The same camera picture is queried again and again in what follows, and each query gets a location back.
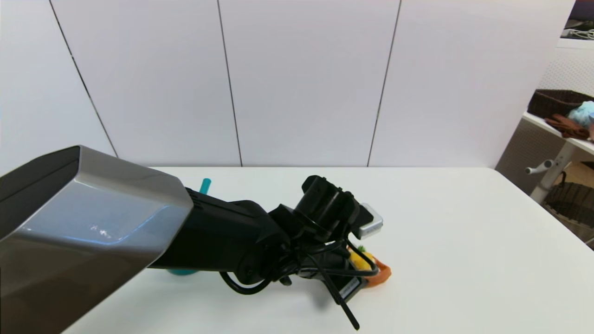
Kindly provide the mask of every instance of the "wicker basket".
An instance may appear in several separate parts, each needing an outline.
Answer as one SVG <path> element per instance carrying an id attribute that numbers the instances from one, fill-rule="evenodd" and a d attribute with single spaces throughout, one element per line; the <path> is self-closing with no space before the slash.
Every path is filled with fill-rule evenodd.
<path id="1" fill-rule="evenodd" d="M 594 101 L 594 97 L 572 90 L 537 89 L 528 104 L 528 112 L 540 118 L 550 118 L 553 114 L 567 116 L 585 101 Z"/>
<path id="2" fill-rule="evenodd" d="M 587 242 L 594 238 L 594 189 L 562 182 L 552 188 L 543 207 L 580 240 Z"/>

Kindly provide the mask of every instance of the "white table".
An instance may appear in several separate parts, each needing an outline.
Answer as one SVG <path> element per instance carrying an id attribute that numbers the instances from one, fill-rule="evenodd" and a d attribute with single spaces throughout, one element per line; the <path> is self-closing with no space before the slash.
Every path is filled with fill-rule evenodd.
<path id="1" fill-rule="evenodd" d="M 210 195 L 294 206 L 311 174 L 384 218 L 363 244 L 393 275 L 349 306 L 362 333 L 594 331 L 594 252 L 482 168 L 159 168 Z M 65 333 L 352 333 L 321 282 L 233 292 L 217 273 L 147 269 Z"/>
<path id="2" fill-rule="evenodd" d="M 537 127 L 550 132 L 559 138 L 562 138 L 561 133 L 552 126 L 548 125 L 544 119 L 527 112 L 524 113 L 522 118 L 536 125 Z M 537 203 L 541 203 L 545 200 L 546 195 L 549 193 L 555 180 L 557 180 L 559 177 L 559 174 L 561 174 L 567 164 L 571 162 L 571 158 L 573 157 L 576 148 L 582 149 L 591 155 L 594 155 L 594 144 L 592 142 L 575 138 L 564 139 L 565 144 L 554 159 L 556 164 L 545 173 L 545 175 L 542 177 L 542 180 L 536 185 L 536 188 L 532 191 L 532 194 L 530 194 L 530 197 L 533 198 Z"/>

